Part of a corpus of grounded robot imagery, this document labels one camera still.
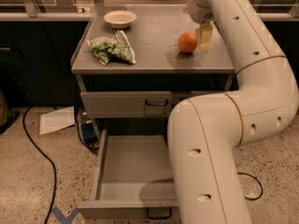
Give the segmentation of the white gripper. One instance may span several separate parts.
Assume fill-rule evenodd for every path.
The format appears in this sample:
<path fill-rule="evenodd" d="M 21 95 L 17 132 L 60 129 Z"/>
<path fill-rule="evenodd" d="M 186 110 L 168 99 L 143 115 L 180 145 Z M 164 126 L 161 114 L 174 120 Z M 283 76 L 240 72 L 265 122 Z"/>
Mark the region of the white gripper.
<path fill-rule="evenodd" d="M 194 22 L 200 24 L 195 30 L 198 48 L 202 53 L 206 53 L 209 50 L 213 33 L 213 26 L 210 21 L 214 18 L 208 0 L 189 0 L 188 13 Z"/>

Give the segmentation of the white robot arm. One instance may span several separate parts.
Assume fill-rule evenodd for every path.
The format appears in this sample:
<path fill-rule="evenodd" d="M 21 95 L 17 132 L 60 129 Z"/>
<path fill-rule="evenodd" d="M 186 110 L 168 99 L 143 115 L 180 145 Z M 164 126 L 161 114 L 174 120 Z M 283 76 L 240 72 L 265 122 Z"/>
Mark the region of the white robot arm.
<path fill-rule="evenodd" d="M 298 109 L 289 62 L 249 0 L 190 0 L 192 20 L 218 26 L 236 91 L 178 103 L 167 127 L 182 224 L 251 224 L 235 169 L 235 147 L 281 132 Z"/>

